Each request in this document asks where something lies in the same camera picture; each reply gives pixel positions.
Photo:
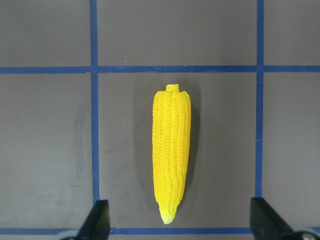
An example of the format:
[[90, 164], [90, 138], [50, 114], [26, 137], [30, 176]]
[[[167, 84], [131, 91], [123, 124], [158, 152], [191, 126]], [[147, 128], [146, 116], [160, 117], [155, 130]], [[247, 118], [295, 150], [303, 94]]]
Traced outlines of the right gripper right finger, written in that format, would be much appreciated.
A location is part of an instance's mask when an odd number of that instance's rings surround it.
[[256, 240], [318, 240], [320, 235], [308, 227], [294, 227], [262, 197], [250, 199], [250, 230]]

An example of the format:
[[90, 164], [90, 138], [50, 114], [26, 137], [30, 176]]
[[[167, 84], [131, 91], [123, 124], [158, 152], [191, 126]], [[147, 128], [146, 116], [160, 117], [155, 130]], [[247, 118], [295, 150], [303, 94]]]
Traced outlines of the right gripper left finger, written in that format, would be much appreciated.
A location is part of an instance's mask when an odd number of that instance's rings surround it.
[[107, 240], [111, 232], [108, 200], [97, 200], [79, 230], [58, 234], [59, 240]]

